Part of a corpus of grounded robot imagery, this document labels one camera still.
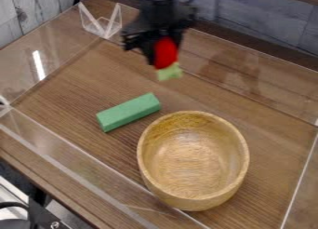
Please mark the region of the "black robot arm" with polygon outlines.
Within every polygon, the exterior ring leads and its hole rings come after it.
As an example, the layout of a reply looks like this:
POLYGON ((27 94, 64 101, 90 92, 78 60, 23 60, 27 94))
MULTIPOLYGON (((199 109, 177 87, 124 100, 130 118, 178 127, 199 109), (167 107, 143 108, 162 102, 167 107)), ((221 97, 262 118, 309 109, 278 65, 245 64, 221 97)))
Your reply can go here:
POLYGON ((183 34, 195 23, 197 12, 190 1, 140 0, 138 16, 120 31, 124 49, 138 48, 155 69, 167 68, 178 61, 183 34))

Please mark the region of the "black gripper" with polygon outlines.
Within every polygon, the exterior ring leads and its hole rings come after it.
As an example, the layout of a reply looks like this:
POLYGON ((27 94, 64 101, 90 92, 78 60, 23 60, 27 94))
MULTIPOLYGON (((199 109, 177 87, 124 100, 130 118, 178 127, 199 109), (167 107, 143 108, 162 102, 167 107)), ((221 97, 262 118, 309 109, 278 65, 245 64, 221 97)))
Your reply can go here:
POLYGON ((154 65, 155 42, 169 36, 177 48, 181 48, 186 30, 194 26, 197 8, 177 8, 174 11, 140 11, 120 31, 123 48, 139 48, 147 58, 148 65, 154 65))

